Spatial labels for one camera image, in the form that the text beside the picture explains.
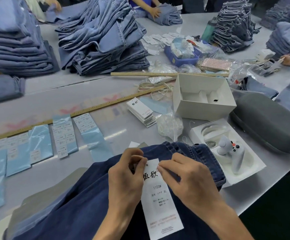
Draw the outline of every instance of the wooden ruler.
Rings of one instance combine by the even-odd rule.
[[[111,72],[111,76],[178,76],[178,73],[160,73],[160,72]],[[187,75],[199,75],[199,76],[224,76],[228,77],[229,73],[192,73]]]
[[[131,100],[134,97],[139,97],[139,96],[142,96],[144,94],[148,94],[148,93],[151,93],[151,92],[156,92],[156,91],[159,91],[160,89],[163,89],[163,88],[165,88],[164,85],[159,86],[159,87],[155,87],[155,88],[151,88],[151,89],[147,89],[147,90],[143,90],[141,92],[134,93],[134,94],[131,94],[131,95],[128,95],[128,96],[125,96],[125,97],[121,97],[121,98],[116,99],[114,101],[110,101],[110,102],[102,103],[102,104],[99,104],[99,105],[96,105],[96,106],[93,106],[93,107],[82,109],[82,110],[79,110],[77,112],[71,113],[71,117],[75,117],[75,116],[82,115],[84,113],[92,112],[92,111],[95,111],[97,109],[101,109],[101,108],[104,108],[104,107],[107,107],[107,106],[110,106],[110,105],[113,105],[113,104],[118,104],[118,103],[126,101],[126,100]],[[45,120],[45,121],[42,121],[42,122],[39,122],[39,123],[36,123],[36,124],[33,124],[33,125],[26,126],[26,127],[22,128],[22,129],[17,129],[17,130],[14,130],[14,131],[6,132],[6,133],[3,133],[3,134],[0,135],[0,139],[5,138],[5,137],[14,136],[14,135],[29,131],[34,126],[48,125],[48,124],[52,124],[52,123],[53,123],[53,119],[49,119],[49,120]]]

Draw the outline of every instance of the gray case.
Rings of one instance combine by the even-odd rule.
[[[279,153],[290,153],[290,111],[261,93],[248,93],[230,113],[254,140]]]

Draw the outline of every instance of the dark blue jeans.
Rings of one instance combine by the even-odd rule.
[[[189,146],[181,142],[164,142],[161,145],[144,147],[142,150],[149,160],[159,158],[160,161],[171,159],[176,152],[181,153],[205,164],[218,189],[226,182],[220,165],[205,144]],[[91,240],[108,210],[108,170],[120,157],[121,154],[104,162],[95,162],[46,218],[14,239]],[[218,239],[210,227],[192,213],[172,191],[171,195],[184,229],[162,239]],[[121,239],[149,239],[141,203],[137,205]]]

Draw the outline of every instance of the table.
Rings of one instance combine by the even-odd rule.
[[[138,21],[146,27],[148,35],[162,35],[177,31],[183,35],[201,35],[207,21],[214,15],[216,14],[185,14],[182,15],[184,23],[175,26],[159,26],[151,20],[143,18]],[[43,27],[42,33],[43,38],[47,39],[55,50],[57,40],[55,34],[49,30],[51,28],[53,27]],[[253,58],[257,51],[265,48],[265,41],[268,40],[270,33],[271,31],[262,28],[260,33],[254,36],[255,43],[251,47],[242,52],[232,54],[230,57],[235,59]],[[163,52],[160,56],[148,57],[150,61],[155,61],[156,59],[167,62]],[[51,118],[54,114],[70,113],[97,103],[135,93],[137,91],[135,85],[143,77],[90,79],[94,79],[94,77],[79,77],[78,75],[69,74],[67,71],[28,79],[24,97],[0,103],[0,133],[7,129],[23,127],[35,121]],[[284,67],[278,74],[268,78],[260,78],[260,80],[269,87],[281,91],[290,82],[290,67]],[[158,134],[157,125],[149,128],[143,126],[127,110],[125,103],[94,111],[91,116],[99,126],[115,155],[122,153],[131,141],[146,142],[148,145],[160,144],[166,141],[165,137]],[[183,136],[186,136],[188,143],[191,143],[187,136],[190,127],[206,123],[206,121],[190,119],[183,119],[183,122],[185,128],[183,134],[179,137],[179,141],[182,141]],[[74,122],[73,125],[79,151],[61,160],[54,156],[33,165],[31,169],[8,177],[6,179],[6,202],[4,206],[0,207],[0,220],[11,214],[13,209],[18,207],[24,198],[53,186],[75,169],[89,167],[93,163]],[[278,155],[269,152],[252,140],[246,133],[237,128],[235,129],[267,165],[259,173],[220,191],[225,201],[235,209],[237,214],[241,214],[290,170],[290,155]]]

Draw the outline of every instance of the open cardboard box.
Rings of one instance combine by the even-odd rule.
[[[231,170],[231,158],[228,158],[227,156],[221,156],[216,153],[216,147],[218,146],[222,135],[227,136],[233,142],[237,142],[238,144],[243,145],[245,148],[243,162],[238,174],[234,174]],[[209,146],[226,176],[227,182],[223,185],[223,187],[236,184],[266,167],[263,161],[250,148],[250,146],[247,145],[247,143],[239,136],[239,134],[227,123],[225,119],[216,120],[192,128],[189,132],[189,138],[194,144],[204,143]]]
[[[236,107],[226,79],[190,74],[178,75],[173,104],[183,118],[208,121],[223,118]]]

